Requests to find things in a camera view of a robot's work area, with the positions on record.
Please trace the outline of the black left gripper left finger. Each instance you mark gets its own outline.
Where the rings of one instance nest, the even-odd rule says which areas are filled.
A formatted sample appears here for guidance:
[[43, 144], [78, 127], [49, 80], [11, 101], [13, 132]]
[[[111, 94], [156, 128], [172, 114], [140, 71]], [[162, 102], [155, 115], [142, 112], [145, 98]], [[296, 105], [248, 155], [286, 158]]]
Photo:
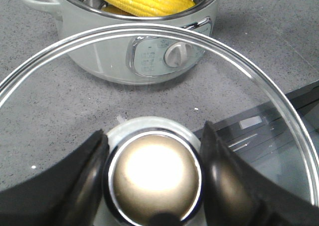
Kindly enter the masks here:
[[108, 138], [94, 132], [41, 174], [0, 193], [2, 226], [91, 226], [102, 197]]

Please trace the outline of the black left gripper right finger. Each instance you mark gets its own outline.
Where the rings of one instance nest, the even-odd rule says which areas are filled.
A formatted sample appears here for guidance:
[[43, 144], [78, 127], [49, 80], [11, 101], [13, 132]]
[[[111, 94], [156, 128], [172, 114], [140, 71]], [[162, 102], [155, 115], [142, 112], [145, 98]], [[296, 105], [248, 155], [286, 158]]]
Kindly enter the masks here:
[[319, 209], [261, 175], [205, 122], [200, 157], [209, 226], [317, 226]]

